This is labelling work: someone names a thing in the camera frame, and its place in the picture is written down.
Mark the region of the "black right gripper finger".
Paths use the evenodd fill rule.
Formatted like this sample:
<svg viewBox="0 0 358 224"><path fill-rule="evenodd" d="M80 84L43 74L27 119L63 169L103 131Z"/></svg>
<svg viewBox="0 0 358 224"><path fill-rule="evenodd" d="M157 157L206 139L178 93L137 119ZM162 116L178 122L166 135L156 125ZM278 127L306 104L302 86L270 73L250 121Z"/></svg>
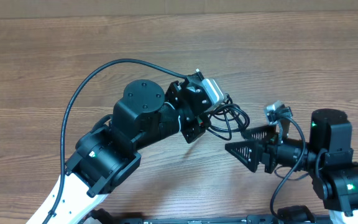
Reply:
<svg viewBox="0 0 358 224"><path fill-rule="evenodd" d="M227 143L225 144L225 150L244 164L251 172L257 171L263 153L259 140Z"/></svg>
<svg viewBox="0 0 358 224"><path fill-rule="evenodd" d="M246 129L244 139L271 139L276 135L276 125L265 125L256 128Z"/></svg>

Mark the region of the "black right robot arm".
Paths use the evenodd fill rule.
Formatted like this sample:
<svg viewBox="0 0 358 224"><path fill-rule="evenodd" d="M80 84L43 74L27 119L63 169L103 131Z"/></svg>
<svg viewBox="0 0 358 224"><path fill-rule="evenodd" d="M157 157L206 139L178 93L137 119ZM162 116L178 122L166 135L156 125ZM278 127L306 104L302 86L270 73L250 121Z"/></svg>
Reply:
<svg viewBox="0 0 358 224"><path fill-rule="evenodd" d="M313 190L329 210L328 223L358 223L358 163L352 160L352 124L341 110L319 109L311 114L310 139L288 137L289 127L299 125L289 107L265 109L268 124L242 132L241 142L225 149L251 172L259 164L271 174L277 166L289 168L283 181L294 172L306 171Z"/></svg>

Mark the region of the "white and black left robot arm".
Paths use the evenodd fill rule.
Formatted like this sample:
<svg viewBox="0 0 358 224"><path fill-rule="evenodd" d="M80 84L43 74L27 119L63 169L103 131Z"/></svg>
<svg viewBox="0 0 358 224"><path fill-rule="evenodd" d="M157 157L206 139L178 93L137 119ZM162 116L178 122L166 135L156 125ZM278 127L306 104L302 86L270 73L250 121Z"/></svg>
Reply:
<svg viewBox="0 0 358 224"><path fill-rule="evenodd" d="M78 223L140 166L139 149L177 133L195 141L225 98L213 79L197 74L171 83L167 91L151 80L130 82L112 114L78 140L63 174L28 222Z"/></svg>

